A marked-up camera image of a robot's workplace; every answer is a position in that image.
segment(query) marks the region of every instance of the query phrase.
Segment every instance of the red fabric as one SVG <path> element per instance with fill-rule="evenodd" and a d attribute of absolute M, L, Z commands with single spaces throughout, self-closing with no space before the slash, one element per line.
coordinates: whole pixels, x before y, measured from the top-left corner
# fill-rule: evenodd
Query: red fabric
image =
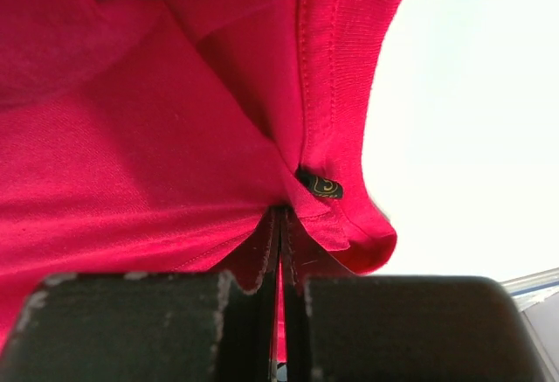
<path fill-rule="evenodd" d="M 46 275 L 206 270 L 270 205 L 352 270 L 384 264 L 361 149 L 399 2 L 0 0 L 0 345 Z"/>

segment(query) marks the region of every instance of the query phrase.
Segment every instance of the white surface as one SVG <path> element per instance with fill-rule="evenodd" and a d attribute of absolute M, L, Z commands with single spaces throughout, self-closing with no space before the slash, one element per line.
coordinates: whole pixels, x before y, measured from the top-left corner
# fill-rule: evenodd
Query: white surface
<path fill-rule="evenodd" d="M 559 0 L 403 0 L 363 172 L 399 235 L 386 274 L 559 266 Z"/>

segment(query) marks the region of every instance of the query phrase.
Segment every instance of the white background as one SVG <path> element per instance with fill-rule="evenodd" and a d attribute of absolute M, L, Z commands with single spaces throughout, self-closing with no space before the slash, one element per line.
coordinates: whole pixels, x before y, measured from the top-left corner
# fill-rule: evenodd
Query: white background
<path fill-rule="evenodd" d="M 397 229 L 385 274 L 559 267 L 559 0 L 403 0 L 363 173 Z"/>

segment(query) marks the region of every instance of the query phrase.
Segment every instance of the red shirt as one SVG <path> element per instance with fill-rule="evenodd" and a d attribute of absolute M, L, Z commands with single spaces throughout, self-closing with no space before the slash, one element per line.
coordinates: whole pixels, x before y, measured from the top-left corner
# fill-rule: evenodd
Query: red shirt
<path fill-rule="evenodd" d="M 0 0 L 0 346 L 46 275 L 205 270 L 270 205 L 382 266 L 361 150 L 399 2 Z"/>

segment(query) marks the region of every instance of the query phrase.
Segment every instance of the black tag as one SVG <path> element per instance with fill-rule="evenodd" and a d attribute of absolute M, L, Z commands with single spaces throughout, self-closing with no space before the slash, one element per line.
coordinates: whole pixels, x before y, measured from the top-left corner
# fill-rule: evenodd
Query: black tag
<path fill-rule="evenodd" d="M 336 181 L 318 177 L 304 170 L 297 170 L 297 178 L 317 197 L 342 198 L 343 188 Z"/>

